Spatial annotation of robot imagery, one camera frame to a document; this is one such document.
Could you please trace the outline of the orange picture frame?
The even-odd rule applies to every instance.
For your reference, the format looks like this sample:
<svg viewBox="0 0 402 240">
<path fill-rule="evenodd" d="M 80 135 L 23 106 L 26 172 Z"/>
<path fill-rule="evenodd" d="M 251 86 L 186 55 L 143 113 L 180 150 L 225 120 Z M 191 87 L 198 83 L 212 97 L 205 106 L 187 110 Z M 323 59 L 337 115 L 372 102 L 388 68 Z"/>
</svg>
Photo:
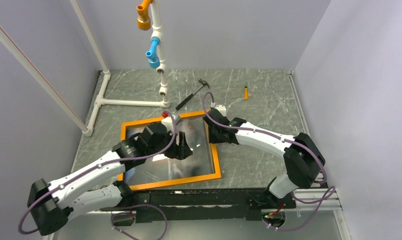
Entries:
<svg viewBox="0 0 402 240">
<path fill-rule="evenodd" d="M 189 112 L 189 113 L 182 113 L 180 116 L 181 116 L 181 120 L 184 120 L 186 118 L 193 118 L 193 117 L 201 117 L 201 118 L 203 118 L 204 113 L 203 113 L 203 111 L 193 111 L 193 112 Z M 207 140 L 208 140 L 208 126 L 205 124 L 205 127 L 206 127 L 206 131 L 207 131 Z M 156 182 L 156 183 L 138 184 L 138 185 L 133 185 L 133 186 L 129 185 L 130 188 L 133 191 L 141 191 L 141 190 L 147 190 L 147 189 L 170 187 L 170 186 L 175 186 L 175 185 L 182 185 L 182 184 L 190 184 L 190 183 L 195 183 L 195 182 L 209 181 L 209 180 L 215 180 L 215 179 L 221 178 L 221 170 L 220 170 L 219 157 L 218 157 L 218 152 L 217 152 L 216 145 L 213 144 L 213 143 L 209 143 L 209 144 L 210 144 L 210 147 L 211 147 L 212 157 L 213 157 L 214 166 L 215 166 L 215 173 L 214 174 L 209 174 L 209 175 L 204 175 L 204 176 L 196 176 L 196 177 L 188 177 L 188 178 L 178 179 L 178 180 L 166 180 L 166 181 L 161 181 L 161 182 Z M 120 181 L 124 181 L 122 179 L 119 179 L 119 177 L 122 174 L 123 173 L 120 173 L 118 175 L 118 180 L 120 180 Z"/>
</svg>

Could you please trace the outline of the yellow handled screwdriver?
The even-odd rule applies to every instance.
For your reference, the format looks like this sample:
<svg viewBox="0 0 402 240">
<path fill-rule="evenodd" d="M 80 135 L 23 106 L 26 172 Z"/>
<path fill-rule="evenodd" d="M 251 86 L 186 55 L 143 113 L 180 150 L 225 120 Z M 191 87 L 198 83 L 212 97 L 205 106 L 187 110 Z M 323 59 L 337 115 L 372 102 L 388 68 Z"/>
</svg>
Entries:
<svg viewBox="0 0 402 240">
<path fill-rule="evenodd" d="M 248 89 L 248 83 L 246 82 L 244 86 L 244 100 L 247 101 L 248 99 L 249 99 L 249 89 Z"/>
</svg>

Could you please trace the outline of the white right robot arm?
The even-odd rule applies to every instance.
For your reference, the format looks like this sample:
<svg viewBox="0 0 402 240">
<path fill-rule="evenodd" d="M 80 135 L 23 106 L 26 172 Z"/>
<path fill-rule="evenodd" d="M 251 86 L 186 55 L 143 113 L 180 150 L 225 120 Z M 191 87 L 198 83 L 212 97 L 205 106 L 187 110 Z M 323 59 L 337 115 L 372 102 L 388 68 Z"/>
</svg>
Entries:
<svg viewBox="0 0 402 240">
<path fill-rule="evenodd" d="M 285 135 L 266 130 L 242 119 L 229 120 L 218 108 L 208 111 L 203 120 L 208 126 L 209 142 L 246 145 L 283 159 L 286 172 L 274 178 L 264 194 L 266 205 L 277 207 L 284 197 L 297 189 L 309 189 L 326 163 L 306 133 Z"/>
</svg>

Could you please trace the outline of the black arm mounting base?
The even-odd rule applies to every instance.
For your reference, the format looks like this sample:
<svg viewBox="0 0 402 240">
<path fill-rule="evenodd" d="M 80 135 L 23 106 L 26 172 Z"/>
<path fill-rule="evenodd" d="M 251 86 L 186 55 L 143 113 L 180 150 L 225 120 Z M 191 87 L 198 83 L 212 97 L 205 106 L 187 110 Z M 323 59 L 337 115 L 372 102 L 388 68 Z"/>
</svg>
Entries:
<svg viewBox="0 0 402 240">
<path fill-rule="evenodd" d="M 150 223 L 163 217 L 169 221 L 245 219 L 260 221 L 262 215 L 276 210 L 295 209 L 291 195 L 275 199 L 261 187 L 210 189 L 152 189 L 136 191 L 131 201 L 104 211 L 128 211 L 133 207 L 137 223 Z"/>
</svg>

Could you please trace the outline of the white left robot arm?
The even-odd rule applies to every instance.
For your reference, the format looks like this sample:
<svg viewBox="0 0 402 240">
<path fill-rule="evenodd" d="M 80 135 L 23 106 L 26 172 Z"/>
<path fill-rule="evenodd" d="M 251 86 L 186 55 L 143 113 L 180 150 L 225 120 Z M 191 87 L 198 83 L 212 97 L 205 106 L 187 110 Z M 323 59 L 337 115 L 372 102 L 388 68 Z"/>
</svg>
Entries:
<svg viewBox="0 0 402 240">
<path fill-rule="evenodd" d="M 27 214 L 36 231 L 50 235 L 74 217 L 104 208 L 126 210 L 132 205 L 133 192 L 122 180 L 94 190 L 100 182 L 139 166 L 147 159 L 164 155 L 184 160 L 193 154 L 185 133 L 172 125 L 155 122 L 116 144 L 98 160 L 60 179 L 35 181 L 29 192 Z"/>
</svg>

